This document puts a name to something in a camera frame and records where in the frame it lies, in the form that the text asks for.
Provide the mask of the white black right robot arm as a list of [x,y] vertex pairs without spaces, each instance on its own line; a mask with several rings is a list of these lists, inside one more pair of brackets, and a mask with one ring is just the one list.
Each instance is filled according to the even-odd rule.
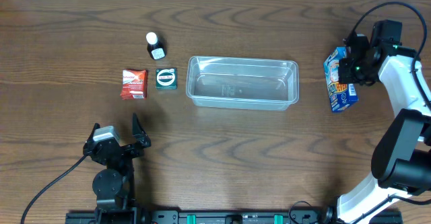
[[382,83],[395,118],[374,150],[371,172],[328,209],[327,223],[369,223],[396,201],[413,203],[430,190],[430,152],[416,148],[430,144],[430,90],[418,53],[401,44],[401,30],[400,22],[383,20],[370,38],[352,32],[345,39],[340,83]]

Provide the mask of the clear plastic container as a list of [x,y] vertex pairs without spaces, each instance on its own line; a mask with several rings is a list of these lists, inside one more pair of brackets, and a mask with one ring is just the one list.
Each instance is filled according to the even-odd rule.
[[201,107],[284,111],[299,100],[298,65],[275,59],[193,56],[186,95]]

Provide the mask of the blue fever patch box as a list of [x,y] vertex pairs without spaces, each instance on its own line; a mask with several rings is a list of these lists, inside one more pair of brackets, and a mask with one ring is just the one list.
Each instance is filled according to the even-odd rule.
[[345,48],[337,47],[323,63],[332,113],[343,112],[359,100],[353,84],[339,82],[339,62],[345,56]]

